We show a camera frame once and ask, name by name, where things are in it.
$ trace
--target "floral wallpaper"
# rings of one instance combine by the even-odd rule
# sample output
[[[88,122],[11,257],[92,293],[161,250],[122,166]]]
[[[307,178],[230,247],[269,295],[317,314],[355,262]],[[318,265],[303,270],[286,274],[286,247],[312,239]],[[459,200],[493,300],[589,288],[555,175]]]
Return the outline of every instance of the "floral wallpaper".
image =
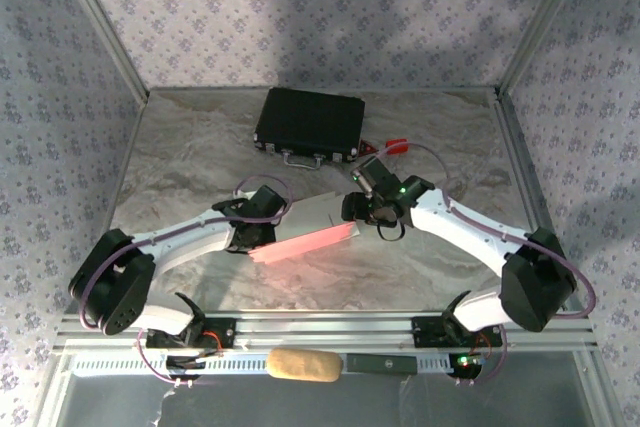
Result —
[[[101,0],[147,87],[495,85],[540,0]]]
[[[547,206],[593,280],[591,316],[640,426],[640,0],[566,0],[512,92]]]
[[[137,106],[76,0],[0,0],[0,42],[0,425],[21,425]]]

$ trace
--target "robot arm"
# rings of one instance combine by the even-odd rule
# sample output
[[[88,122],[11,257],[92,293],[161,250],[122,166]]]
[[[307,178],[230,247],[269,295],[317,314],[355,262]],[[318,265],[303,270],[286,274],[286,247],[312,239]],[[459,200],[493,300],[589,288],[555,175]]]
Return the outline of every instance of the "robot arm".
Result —
[[[247,252],[275,241],[272,223],[244,223],[222,218],[269,218],[285,201],[267,186],[250,199],[212,206],[201,215],[164,230],[128,236],[106,232],[71,280],[69,292],[81,301],[89,279],[114,253],[123,252],[89,293],[86,312],[106,335],[133,326],[165,332],[190,345],[202,331],[204,314],[186,296],[150,291],[152,282],[173,267],[214,251]]]
[[[575,290],[575,278],[566,267],[534,249],[506,240],[509,234],[510,239],[528,240],[564,257],[557,237],[550,231],[539,228],[527,233],[457,202],[447,206],[443,192],[433,184],[417,176],[401,182],[376,157],[352,174],[363,192],[345,197],[344,220],[364,220],[378,229],[399,224],[401,232],[405,226],[429,232],[473,255],[501,278],[500,286],[464,292],[445,310],[444,327],[453,340],[505,322],[539,332]],[[470,225],[452,208],[503,232],[502,238]]]

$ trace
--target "pink foam block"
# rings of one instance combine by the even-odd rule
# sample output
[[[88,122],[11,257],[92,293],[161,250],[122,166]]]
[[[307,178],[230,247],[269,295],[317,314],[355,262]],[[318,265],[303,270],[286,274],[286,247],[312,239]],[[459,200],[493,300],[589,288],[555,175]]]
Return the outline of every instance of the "pink foam block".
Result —
[[[258,247],[250,251],[249,255],[254,262],[271,264],[282,259],[293,257],[294,255],[321,249],[322,247],[327,247],[341,240],[348,239],[353,236],[354,224],[355,222],[340,224],[292,239],[274,242],[273,244]]]

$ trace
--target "marble surface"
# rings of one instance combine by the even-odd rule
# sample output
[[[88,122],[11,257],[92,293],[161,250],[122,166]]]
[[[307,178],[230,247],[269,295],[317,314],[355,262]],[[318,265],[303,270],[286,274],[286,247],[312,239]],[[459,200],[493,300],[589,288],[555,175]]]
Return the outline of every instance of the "marble surface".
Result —
[[[429,92],[357,93],[366,102],[362,137],[375,145],[409,138],[435,148],[449,164],[452,194],[502,222],[528,228],[494,112],[480,98]],[[356,190],[353,165],[319,171],[286,167],[257,151],[252,135],[266,90],[162,90],[151,94],[138,132],[113,226],[127,233],[168,226],[230,198],[244,177],[285,179],[296,199]],[[444,173],[426,152],[389,157],[401,179],[441,185]],[[451,244],[409,229],[381,241],[373,227],[334,247],[272,265],[225,253],[204,255],[158,279],[205,311],[215,309],[442,309],[466,289],[499,282]]]

